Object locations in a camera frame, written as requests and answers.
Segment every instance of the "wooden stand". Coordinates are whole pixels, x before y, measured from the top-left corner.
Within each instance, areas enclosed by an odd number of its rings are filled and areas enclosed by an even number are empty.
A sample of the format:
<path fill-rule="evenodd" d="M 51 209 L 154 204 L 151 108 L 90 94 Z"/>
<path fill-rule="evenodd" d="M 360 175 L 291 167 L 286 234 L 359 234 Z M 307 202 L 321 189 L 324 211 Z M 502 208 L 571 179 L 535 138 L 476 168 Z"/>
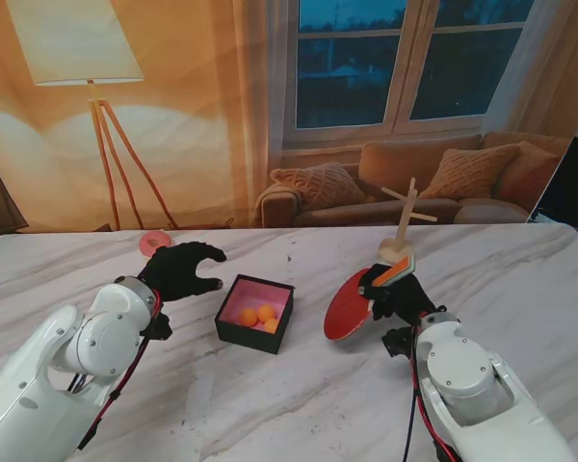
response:
<path fill-rule="evenodd" d="M 411 182 L 408 187 L 408 193 L 406 196 L 389 190 L 388 188 L 381 188 L 381 190 L 399 200 L 405 201 L 405 207 L 403 208 L 403 214 L 401 215 L 401 220 L 398 223 L 398 232 L 396 237 L 384 239 L 379 245 L 379 256 L 390 265 L 400 262 L 403 258 L 408 255 L 412 255 L 413 246 L 405 240 L 405 235 L 407 234 L 408 222 L 412 218 L 425 219 L 427 221 L 436 221 L 436 217 L 431 217 L 430 215 L 415 214 L 413 213 L 413 207 L 415 206 L 415 200 L 417 199 L 417 190 L 415 189 L 415 178 L 411 178 Z"/>
<path fill-rule="evenodd" d="M 109 101 L 107 101 L 106 99 L 102 99 L 98 96 L 98 91 L 96 89 L 96 86 L 94 85 L 94 80 L 88 81 L 88 88 L 90 89 L 90 92 L 92 95 L 92 100 L 90 101 L 90 114 L 92 116 L 92 124 L 94 125 L 94 132 L 96 133 L 96 142 L 98 144 L 98 152 L 100 154 L 100 158 L 101 158 L 101 161 L 103 163 L 103 169 L 105 170 L 105 177 L 107 179 L 107 186 L 109 188 L 109 199 L 110 199 L 110 202 L 112 204 L 112 213 L 114 215 L 114 222 L 115 222 L 115 227 L 116 227 L 115 230 L 119 231 L 121 228 L 119 225 L 118 206 L 116 204 L 116 193 L 114 192 L 114 182 L 112 180 L 112 173 L 111 173 L 111 170 L 109 167 L 109 162 L 107 160 L 107 153 L 105 152 L 105 143 L 103 141 L 103 134 L 105 135 L 105 139 L 106 139 L 105 141 L 107 142 L 107 145 L 109 146 L 109 151 L 111 152 L 112 158 L 114 159 L 114 163 L 116 164 L 116 167 L 118 168 L 119 176 L 122 179 L 122 183 L 124 184 L 124 188 L 126 188 L 126 194 L 128 195 L 128 201 L 131 204 L 131 209 L 133 210 L 133 214 L 135 215 L 135 218 L 137 219 L 137 223 L 139 224 L 140 229 L 144 229 L 144 223 L 142 222 L 142 218 L 140 217 L 139 211 L 137 210 L 137 205 L 135 204 L 135 198 L 133 196 L 133 192 L 131 191 L 131 187 L 128 183 L 128 178 L 126 177 L 126 173 L 124 172 L 124 169 L 122 168 L 122 164 L 119 160 L 118 153 L 116 152 L 116 147 L 114 146 L 114 142 L 112 140 L 112 136 L 111 136 L 111 133 L 109 131 L 109 126 L 107 124 L 107 120 L 105 119 L 105 114 L 103 113 L 103 109 L 107 113 L 107 116 L 110 118 L 112 124 L 114 125 L 114 128 L 118 132 L 119 137 L 122 139 L 122 142 L 124 143 L 126 150 L 128 151 L 131 158 L 133 159 L 133 162 L 135 162 L 135 164 L 137 165 L 139 170 L 144 175 L 144 178 L 147 181 L 147 184 L 151 187 L 152 191 L 154 192 L 154 195 L 156 196 L 156 199 L 158 200 L 159 204 L 161 205 L 161 208 L 163 209 L 165 216 L 169 220 L 171 227 L 173 229 L 177 229 L 178 226 L 177 226 L 175 220 L 173 219 L 173 217 L 171 216 L 169 210 L 167 209 L 167 206 L 165 205 L 165 201 L 163 200 L 163 197 L 161 197 L 160 192 L 158 191 L 158 189 L 156 188 L 156 185 L 154 184 L 154 181 L 152 180 L 149 173 L 145 169 L 144 165 L 140 161 L 139 157 L 135 153 L 133 146 L 131 145 L 130 141 L 126 137 L 126 133 L 122 129 L 122 126 L 119 124 L 118 118 L 116 117 L 114 110 L 112 109 L 111 105 L 109 104 Z"/>

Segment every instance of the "floor lamp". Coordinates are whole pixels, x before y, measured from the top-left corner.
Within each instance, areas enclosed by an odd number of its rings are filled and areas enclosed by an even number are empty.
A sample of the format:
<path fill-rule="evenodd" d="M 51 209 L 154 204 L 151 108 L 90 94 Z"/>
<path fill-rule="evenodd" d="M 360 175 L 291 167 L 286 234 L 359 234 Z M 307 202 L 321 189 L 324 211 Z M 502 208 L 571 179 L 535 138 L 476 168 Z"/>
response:
<path fill-rule="evenodd" d="M 144 223 L 137 210 L 135 197 L 118 157 L 105 115 L 152 189 L 170 226 L 177 228 L 163 197 L 133 149 L 111 104 L 99 95 L 96 87 L 96 84 L 139 82 L 144 79 L 110 1 L 7 0 L 7 4 L 35 85 L 86 85 L 90 89 L 92 99 L 89 101 L 89 109 L 116 230 L 120 229 L 118 206 L 105 143 L 141 229 L 144 229 Z"/>

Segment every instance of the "orange wall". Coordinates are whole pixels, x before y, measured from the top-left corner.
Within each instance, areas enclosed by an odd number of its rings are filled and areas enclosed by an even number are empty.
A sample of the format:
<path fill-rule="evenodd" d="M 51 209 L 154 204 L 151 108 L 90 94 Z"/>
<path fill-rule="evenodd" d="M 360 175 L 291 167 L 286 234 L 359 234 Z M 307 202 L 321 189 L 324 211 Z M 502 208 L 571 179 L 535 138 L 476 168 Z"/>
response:
<path fill-rule="evenodd" d="M 236 204 L 244 203 L 248 178 L 236 168 L 244 165 L 239 141 L 228 135 L 209 2 L 112 3 L 144 81 L 98 88 L 174 218 L 181 226 L 229 218 L 245 223 L 247 211 Z M 0 1 L 0 175 L 33 231 L 88 231 L 113 223 L 89 98 L 86 87 L 33 84 Z M 114 141 L 144 224 L 167 226 L 116 132 Z M 122 227 L 135 228 L 118 171 L 112 173 Z"/>

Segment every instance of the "white window frame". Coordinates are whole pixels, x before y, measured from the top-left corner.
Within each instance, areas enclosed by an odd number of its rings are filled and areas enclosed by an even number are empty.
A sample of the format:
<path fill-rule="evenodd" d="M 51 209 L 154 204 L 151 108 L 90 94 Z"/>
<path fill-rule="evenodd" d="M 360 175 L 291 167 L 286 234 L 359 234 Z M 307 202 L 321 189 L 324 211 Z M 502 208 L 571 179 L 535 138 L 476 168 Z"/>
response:
<path fill-rule="evenodd" d="M 485 115 L 463 115 L 444 118 L 410 120 L 433 34 L 523 29 L 527 21 L 470 26 L 434 27 L 439 0 L 407 0 L 402 29 L 339 32 L 299 32 L 299 0 L 289 0 L 287 10 L 286 88 L 283 117 L 283 144 L 316 141 L 351 141 L 389 138 L 392 135 L 428 134 L 475 129 L 479 131 Z M 387 104 L 382 123 L 342 127 L 296 128 L 298 39 L 329 39 L 349 37 L 400 36 L 396 63 L 390 79 Z M 513 55 L 520 47 L 518 40 Z"/>

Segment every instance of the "black box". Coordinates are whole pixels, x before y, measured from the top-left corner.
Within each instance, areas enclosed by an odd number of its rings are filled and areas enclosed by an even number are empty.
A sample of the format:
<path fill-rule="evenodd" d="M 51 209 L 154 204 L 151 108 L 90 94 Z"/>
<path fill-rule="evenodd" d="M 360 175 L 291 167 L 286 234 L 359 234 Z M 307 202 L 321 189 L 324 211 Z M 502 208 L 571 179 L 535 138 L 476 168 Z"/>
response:
<path fill-rule="evenodd" d="M 221 310 L 214 318 L 219 339 L 242 347 L 278 354 L 293 311 L 294 290 L 293 286 L 238 274 L 224 299 Z M 256 310 L 257 303 L 268 304 L 274 308 L 278 319 L 278 328 L 274 334 L 262 330 L 260 325 L 244 327 L 237 322 L 241 310 L 247 307 Z"/>

